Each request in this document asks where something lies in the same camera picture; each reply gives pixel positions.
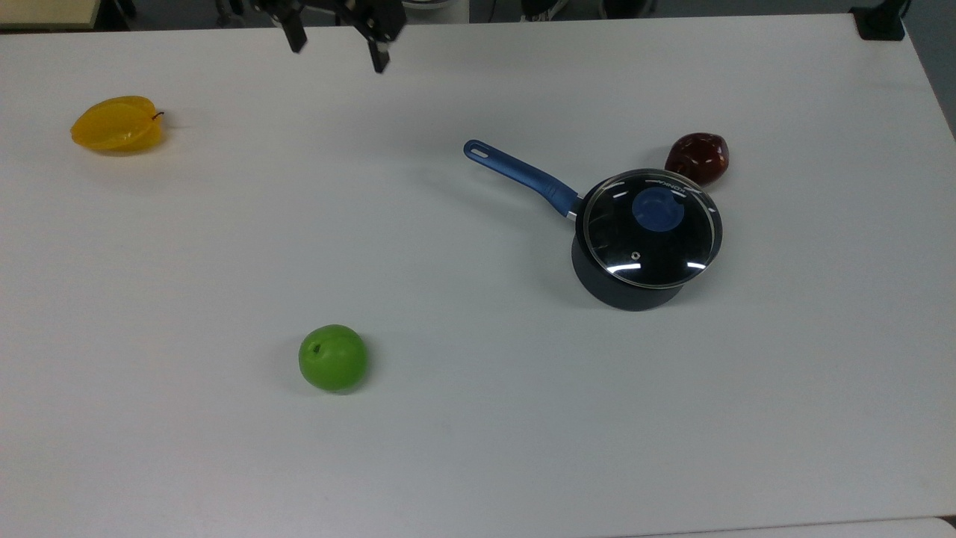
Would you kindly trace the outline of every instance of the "black bracket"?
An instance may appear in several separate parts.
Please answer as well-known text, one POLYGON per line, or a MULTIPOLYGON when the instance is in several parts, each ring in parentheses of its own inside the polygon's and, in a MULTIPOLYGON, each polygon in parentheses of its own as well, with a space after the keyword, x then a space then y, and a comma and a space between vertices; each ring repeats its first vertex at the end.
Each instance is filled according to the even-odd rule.
POLYGON ((875 8, 850 8, 857 20, 859 36, 867 41, 902 41, 906 30, 902 27, 903 4, 909 9, 910 0, 885 0, 875 8))
POLYGON ((399 36, 405 26, 402 0, 250 0, 256 11, 265 11, 282 25, 294 53, 306 43, 305 29, 299 13, 305 9, 331 11, 336 15, 336 26, 345 22, 368 41, 368 52, 376 73, 382 73, 390 56, 388 44, 399 36))

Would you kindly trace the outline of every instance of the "red apple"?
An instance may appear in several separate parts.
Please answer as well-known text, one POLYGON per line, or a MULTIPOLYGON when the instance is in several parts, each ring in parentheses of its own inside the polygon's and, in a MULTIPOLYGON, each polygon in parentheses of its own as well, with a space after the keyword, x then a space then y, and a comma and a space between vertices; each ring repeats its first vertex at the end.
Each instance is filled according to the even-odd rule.
POLYGON ((667 155, 664 169, 677 172, 697 185, 717 181, 729 165, 727 141, 720 135, 692 133, 682 136, 667 155))

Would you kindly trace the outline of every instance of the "blue lid knob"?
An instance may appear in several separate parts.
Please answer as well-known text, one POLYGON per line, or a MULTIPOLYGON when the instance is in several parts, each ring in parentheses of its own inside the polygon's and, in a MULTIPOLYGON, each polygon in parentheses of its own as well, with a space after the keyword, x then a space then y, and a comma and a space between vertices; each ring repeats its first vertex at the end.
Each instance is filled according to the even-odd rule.
POLYGON ((684 206, 677 203, 674 193, 664 187, 651 187, 634 197, 631 206, 634 218, 651 232, 670 232, 684 220, 684 206))

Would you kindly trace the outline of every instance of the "pan handle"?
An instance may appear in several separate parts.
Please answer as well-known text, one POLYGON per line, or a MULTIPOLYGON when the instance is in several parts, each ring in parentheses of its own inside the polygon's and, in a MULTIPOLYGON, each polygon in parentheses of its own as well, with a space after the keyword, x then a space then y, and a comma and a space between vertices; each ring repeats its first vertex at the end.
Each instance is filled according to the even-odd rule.
POLYGON ((577 192, 561 183, 556 177, 528 163, 519 161, 511 157, 508 153, 491 147, 484 142, 477 140, 467 141, 465 143, 465 155, 468 159, 471 159, 479 165, 491 168, 525 187, 530 187, 538 194, 544 196, 544 199, 548 200, 562 216, 568 216, 568 213, 571 212, 577 203, 577 192))

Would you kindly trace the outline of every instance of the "pot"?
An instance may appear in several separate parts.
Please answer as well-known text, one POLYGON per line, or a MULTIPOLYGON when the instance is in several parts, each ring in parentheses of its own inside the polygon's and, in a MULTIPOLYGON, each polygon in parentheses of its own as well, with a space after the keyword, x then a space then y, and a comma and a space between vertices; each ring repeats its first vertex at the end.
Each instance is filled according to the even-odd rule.
POLYGON ((595 185, 584 196, 557 178, 477 140, 472 161, 538 192, 575 222, 571 262, 593 296, 640 311, 673 298, 703 273, 723 238, 720 213, 696 183, 663 169, 641 168, 595 185))

